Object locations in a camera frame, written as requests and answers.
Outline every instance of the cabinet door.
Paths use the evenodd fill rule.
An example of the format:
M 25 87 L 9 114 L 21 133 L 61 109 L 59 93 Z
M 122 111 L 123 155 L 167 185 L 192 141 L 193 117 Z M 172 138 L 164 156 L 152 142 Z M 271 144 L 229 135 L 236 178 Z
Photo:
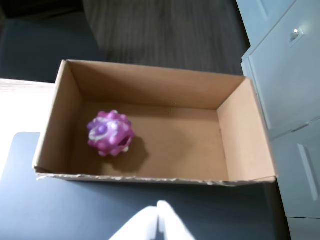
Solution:
M 319 13 L 319 0 L 296 0 L 249 56 L 272 139 L 320 115 Z
M 320 219 L 288 217 L 291 240 L 319 240 Z
M 251 46 L 267 35 L 296 0 L 237 0 Z
M 320 120 L 271 145 L 286 216 L 320 218 Z

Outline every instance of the white object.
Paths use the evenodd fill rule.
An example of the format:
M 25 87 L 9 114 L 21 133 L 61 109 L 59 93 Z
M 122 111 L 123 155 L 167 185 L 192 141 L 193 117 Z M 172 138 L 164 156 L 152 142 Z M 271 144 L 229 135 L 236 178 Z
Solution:
M 165 240 L 195 240 L 166 201 L 148 206 L 134 215 L 110 240 L 154 240 L 159 232 Z

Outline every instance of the box bottom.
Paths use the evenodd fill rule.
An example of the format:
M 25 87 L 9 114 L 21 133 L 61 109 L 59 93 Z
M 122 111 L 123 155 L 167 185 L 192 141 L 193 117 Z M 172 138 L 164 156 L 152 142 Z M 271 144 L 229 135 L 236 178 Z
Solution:
M 101 157 L 87 144 L 87 124 L 98 112 L 111 110 L 128 116 L 136 137 L 128 152 Z M 217 111 L 87 101 L 66 173 L 228 181 Z

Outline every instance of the table surface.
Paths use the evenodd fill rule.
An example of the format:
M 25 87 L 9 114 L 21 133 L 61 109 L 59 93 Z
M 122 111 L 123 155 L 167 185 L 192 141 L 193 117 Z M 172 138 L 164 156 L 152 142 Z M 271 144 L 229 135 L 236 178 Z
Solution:
M 108 239 L 159 200 L 172 205 L 198 240 L 275 239 L 261 184 L 36 181 L 32 158 L 53 94 L 50 83 L 0 79 L 0 239 Z
M 0 179 L 11 142 L 19 132 L 40 133 L 54 93 L 53 83 L 0 79 Z

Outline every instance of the gray floor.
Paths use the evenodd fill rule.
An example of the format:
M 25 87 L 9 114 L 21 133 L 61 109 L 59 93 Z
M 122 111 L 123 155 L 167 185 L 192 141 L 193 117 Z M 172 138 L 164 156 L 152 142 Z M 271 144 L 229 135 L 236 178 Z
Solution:
M 242 75 L 236 0 L 84 0 L 107 61 Z

